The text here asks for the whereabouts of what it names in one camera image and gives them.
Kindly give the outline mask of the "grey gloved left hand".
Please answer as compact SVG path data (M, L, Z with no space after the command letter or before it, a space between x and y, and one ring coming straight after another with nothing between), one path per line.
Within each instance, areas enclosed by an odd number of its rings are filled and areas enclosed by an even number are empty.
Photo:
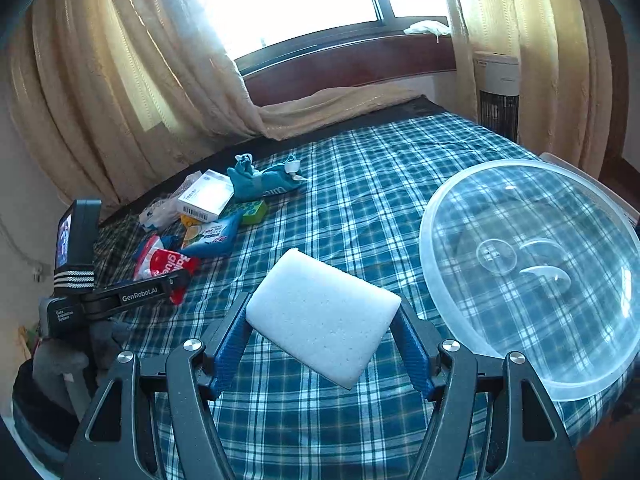
M89 326L89 349L93 351L98 377L102 378L122 351L130 327L117 321L100 321ZM45 339L40 342L32 362L32 379L44 396L78 420L84 417L91 402L87 352L65 341Z

